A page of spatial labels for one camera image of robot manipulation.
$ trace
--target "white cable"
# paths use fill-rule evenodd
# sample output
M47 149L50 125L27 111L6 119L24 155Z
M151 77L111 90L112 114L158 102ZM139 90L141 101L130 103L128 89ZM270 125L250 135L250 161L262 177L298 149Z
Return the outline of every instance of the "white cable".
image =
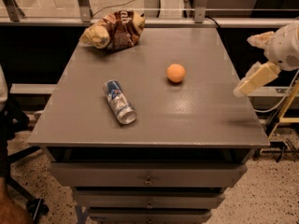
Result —
M267 113L267 112L270 112L270 111L276 109L277 107L279 107L279 106L281 105L281 103L285 100L285 98L289 95L289 92L290 92L290 89L291 89L291 87L292 87L292 84L293 84L293 82L296 80L298 74L299 74L299 69L297 70L295 76L293 77L292 82L291 82L289 88L286 90L285 95L282 97L282 99L281 99L281 100L280 100L274 107L272 107L272 108L270 108L270 109L268 109L268 110L258 110L258 109L254 109L254 111L255 111L255 112L259 112L259 113Z

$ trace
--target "speckled floor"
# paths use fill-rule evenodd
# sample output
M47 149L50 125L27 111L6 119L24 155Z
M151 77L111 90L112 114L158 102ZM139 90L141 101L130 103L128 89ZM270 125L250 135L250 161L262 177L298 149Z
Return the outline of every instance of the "speckled floor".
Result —
M299 147L299 126L278 128L274 140L287 138ZM30 131L17 133L9 142L9 153L27 147ZM299 224L299 154L262 153L249 160L248 171L232 188L218 209L212 210L207 224ZM71 189L62 187L49 173L50 162L41 152L12 165L12 176L36 197L45 199L49 212L41 216L42 224L78 223L76 202ZM23 197L9 189L11 197L24 207ZM87 218L86 224L96 223Z

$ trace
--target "silver can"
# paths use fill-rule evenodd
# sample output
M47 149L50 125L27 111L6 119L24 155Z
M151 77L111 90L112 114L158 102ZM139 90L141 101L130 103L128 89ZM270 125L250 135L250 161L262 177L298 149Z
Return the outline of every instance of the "silver can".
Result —
M135 109L124 96L118 81L110 80L106 82L103 90L119 123L129 124L136 119Z

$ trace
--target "crumpled snack bag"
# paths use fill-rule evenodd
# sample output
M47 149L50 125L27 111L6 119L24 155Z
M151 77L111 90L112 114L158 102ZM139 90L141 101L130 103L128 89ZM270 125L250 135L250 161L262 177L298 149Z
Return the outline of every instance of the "crumpled snack bag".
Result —
M117 11L85 29L80 41L98 49L127 49L137 44L145 18L134 11Z

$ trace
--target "cable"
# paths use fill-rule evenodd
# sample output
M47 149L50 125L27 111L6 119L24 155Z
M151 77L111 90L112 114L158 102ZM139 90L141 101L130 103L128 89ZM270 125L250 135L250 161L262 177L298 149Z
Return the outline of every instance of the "cable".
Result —
M112 6L107 6L107 7L103 7L102 9L96 11L95 13L93 13L93 17L98 14L99 12L103 11L104 9L107 9L107 8L112 8L112 7L120 7L120 6L124 6L124 5L128 5L130 3L133 3L134 1L137 1L137 0L131 0L127 3L124 3L124 4L119 4L119 5L112 5Z
M299 74L299 69L297 70L295 76L293 77L292 82L291 82L289 88L286 90L285 95L282 97L282 99L281 99L275 106L273 106L272 108L267 109L267 110L254 109L254 111L255 111L255 112L259 112L259 113L267 113L267 112L270 112L270 111L276 109L277 107L279 107L279 106L281 105L281 103L285 100L285 98L288 96L288 94L289 94L289 92L290 92L290 90L291 90L291 87L292 87L293 83L295 82L295 80L296 80L298 74Z

